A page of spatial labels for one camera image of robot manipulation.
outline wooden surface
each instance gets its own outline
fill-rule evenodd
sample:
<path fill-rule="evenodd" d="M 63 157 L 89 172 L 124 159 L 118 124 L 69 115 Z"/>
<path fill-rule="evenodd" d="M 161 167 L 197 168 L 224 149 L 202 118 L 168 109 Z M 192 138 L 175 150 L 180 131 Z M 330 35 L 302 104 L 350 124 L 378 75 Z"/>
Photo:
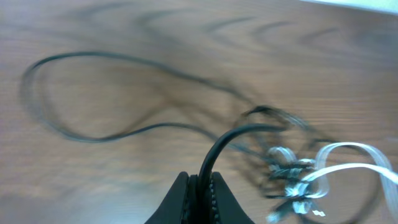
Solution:
<path fill-rule="evenodd" d="M 211 147 L 195 133 L 166 128 L 105 144 L 74 142 L 31 119 L 18 96 L 22 72 L 76 50 L 150 58 L 234 86 L 335 138 L 378 147 L 397 168 L 398 17 L 293 0 L 0 4 L 0 223 L 143 223 L 177 174 L 196 174 Z M 181 121 L 222 134 L 249 109 L 225 93 L 126 62 L 71 59 L 40 73 L 39 87 L 62 120 L 93 136 L 149 111 L 139 126 Z M 293 132 L 286 144 L 296 151 L 302 139 Z M 260 196 L 261 176 L 246 160 L 224 152 L 215 169 L 247 214 L 265 223 L 278 201 Z M 339 150 L 331 160 L 364 158 Z M 375 178 L 365 170 L 330 178 L 320 202 L 327 217 L 317 220 L 339 223 L 364 203 Z M 384 202 L 366 223 L 392 223 Z"/>

